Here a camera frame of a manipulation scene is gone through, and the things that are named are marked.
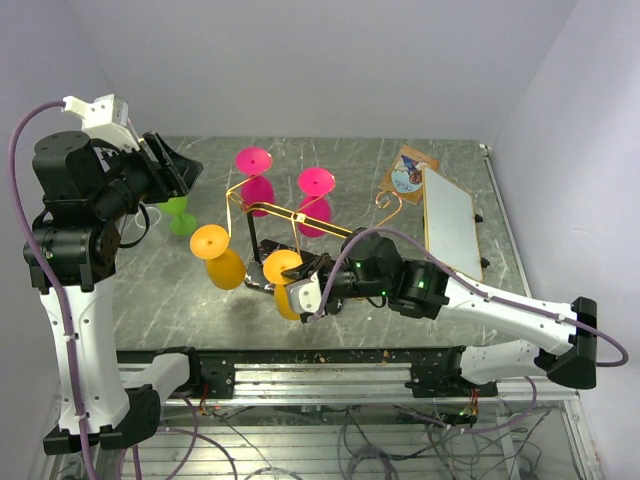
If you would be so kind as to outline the orange wine glass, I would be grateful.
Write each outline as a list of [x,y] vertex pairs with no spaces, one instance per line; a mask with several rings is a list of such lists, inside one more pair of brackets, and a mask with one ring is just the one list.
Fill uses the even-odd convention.
[[264,277],[274,285],[276,308],[284,319],[291,321],[298,321],[300,316],[292,310],[289,304],[285,286],[291,283],[291,280],[286,278],[283,273],[297,268],[301,264],[301,256],[296,251],[286,249],[272,252],[263,263]]
[[230,248],[230,236],[222,226],[208,224],[198,228],[191,236],[190,249],[204,261],[206,273],[217,288],[232,290],[244,282],[245,264]]

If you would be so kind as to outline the green wine glass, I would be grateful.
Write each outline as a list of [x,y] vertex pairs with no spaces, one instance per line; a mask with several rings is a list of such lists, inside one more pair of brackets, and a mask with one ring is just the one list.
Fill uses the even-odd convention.
[[174,235],[190,236],[197,229],[197,219],[186,212],[187,206],[186,196],[171,198],[167,202],[156,205],[161,212],[171,217],[169,228]]

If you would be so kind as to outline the clear wine glass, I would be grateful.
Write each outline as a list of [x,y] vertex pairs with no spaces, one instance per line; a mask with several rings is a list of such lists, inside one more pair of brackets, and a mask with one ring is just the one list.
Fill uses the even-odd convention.
[[161,217],[162,214],[155,205],[146,205],[144,203],[139,204],[138,212],[134,217],[134,222],[141,230],[141,234],[134,241],[135,245],[139,244],[147,236],[151,228],[159,223]]

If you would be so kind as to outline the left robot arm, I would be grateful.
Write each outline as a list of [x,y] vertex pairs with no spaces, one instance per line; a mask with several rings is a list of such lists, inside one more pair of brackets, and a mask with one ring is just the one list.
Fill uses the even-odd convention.
[[43,447],[49,455],[94,445],[124,450],[156,433],[165,399],[196,395],[204,373],[194,348],[171,347],[132,380],[122,379],[113,330],[123,247],[117,224],[149,204],[187,195],[203,167],[153,132],[127,149],[63,131],[41,139],[34,152],[44,210],[23,256],[52,328],[63,400]]

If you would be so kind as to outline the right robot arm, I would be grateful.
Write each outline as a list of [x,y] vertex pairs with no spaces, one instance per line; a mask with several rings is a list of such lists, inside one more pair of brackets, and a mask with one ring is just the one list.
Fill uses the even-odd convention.
[[450,394],[495,380],[544,376],[562,387],[590,390],[597,384],[597,304],[586,297],[570,303],[542,301],[486,286],[454,272],[427,250],[403,258],[396,239],[408,235],[387,227],[349,234],[337,259],[323,254],[310,261],[290,250],[270,254],[263,265],[279,295],[284,317],[304,323],[328,313],[331,301],[379,297],[403,317],[452,318],[512,336],[485,347],[449,350],[440,373]]

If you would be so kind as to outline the back pink wine glass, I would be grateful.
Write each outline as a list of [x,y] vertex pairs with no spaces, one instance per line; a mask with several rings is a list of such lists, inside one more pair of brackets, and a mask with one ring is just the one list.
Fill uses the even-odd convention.
[[240,195],[245,207],[254,203],[275,202],[275,191],[265,173],[272,167],[271,154],[261,147],[247,147],[236,156],[237,169],[246,175]]

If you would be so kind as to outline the brown hello card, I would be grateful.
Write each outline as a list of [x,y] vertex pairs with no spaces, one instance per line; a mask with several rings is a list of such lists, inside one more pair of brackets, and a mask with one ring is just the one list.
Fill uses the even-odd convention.
[[379,182],[378,188],[397,194],[403,202],[417,205],[422,199],[425,168],[437,171],[439,161],[413,147],[403,145]]

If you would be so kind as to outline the aluminium frame rail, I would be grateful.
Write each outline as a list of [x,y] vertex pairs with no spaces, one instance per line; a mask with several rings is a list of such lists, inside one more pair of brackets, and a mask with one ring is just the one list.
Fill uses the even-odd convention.
[[214,387],[206,402],[213,405],[410,404],[434,400],[468,400],[465,390],[438,393],[435,385],[419,386],[407,364],[286,365],[240,364],[234,368],[231,396]]

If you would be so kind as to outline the white board with gold frame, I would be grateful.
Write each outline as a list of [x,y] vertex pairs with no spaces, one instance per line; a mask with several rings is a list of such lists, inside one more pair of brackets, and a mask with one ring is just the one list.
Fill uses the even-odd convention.
[[426,248],[452,270],[483,281],[471,196],[442,175],[423,170]]

